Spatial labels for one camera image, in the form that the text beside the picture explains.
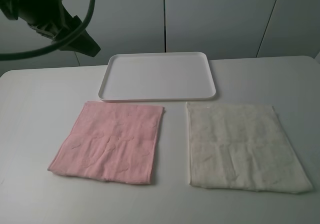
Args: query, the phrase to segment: table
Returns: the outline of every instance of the table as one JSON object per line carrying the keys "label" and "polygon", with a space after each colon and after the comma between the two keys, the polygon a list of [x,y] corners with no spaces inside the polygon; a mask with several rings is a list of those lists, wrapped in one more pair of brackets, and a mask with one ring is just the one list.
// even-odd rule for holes
{"label": "table", "polygon": [[[320,64],[306,56],[210,61],[214,102],[273,105],[320,186]],[[185,102],[165,107],[153,184],[60,177],[47,167],[105,66],[10,71],[0,78],[0,223],[319,224],[320,193],[206,190],[188,185]]]}

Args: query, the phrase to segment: towel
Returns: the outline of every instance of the towel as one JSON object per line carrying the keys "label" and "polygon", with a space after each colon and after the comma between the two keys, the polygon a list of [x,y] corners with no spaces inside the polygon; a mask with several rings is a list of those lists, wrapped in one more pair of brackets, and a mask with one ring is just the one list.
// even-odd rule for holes
{"label": "towel", "polygon": [[150,184],[163,107],[87,102],[48,170]]}
{"label": "towel", "polygon": [[186,107],[192,186],[313,189],[271,106],[189,102]]}

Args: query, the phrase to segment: pink towel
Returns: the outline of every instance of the pink towel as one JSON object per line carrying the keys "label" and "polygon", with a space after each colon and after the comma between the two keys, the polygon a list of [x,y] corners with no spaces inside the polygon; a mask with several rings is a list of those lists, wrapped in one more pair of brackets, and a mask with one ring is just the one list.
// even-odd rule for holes
{"label": "pink towel", "polygon": [[163,107],[87,102],[48,170],[150,184]]}

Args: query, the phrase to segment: white cloth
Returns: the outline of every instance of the white cloth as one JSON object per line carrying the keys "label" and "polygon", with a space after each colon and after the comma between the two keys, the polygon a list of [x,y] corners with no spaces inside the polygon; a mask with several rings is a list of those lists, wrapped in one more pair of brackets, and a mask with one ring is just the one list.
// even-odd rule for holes
{"label": "white cloth", "polygon": [[301,193],[308,180],[271,106],[188,102],[190,185]]}

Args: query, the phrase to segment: black cable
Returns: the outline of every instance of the black cable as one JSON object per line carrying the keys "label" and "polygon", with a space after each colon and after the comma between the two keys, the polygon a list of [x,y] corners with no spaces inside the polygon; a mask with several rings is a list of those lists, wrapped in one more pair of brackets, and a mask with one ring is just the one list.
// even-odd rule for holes
{"label": "black cable", "polygon": [[53,43],[49,46],[26,51],[26,52],[20,52],[20,53],[0,53],[0,61],[5,60],[18,60],[18,59],[24,59],[24,58],[33,58],[37,56],[41,56],[50,52],[53,52],[59,48],[62,48],[63,46],[71,43],[73,40],[75,40],[88,26],[90,23],[90,20],[92,18],[92,15],[94,13],[95,9],[95,1],[96,0],[90,0],[89,2],[89,8],[86,13],[86,16],[83,20],[83,23],[79,25],[78,28],[76,28],[72,33],[70,33],[68,36],[64,37],[63,39],[57,41],[56,43]]}

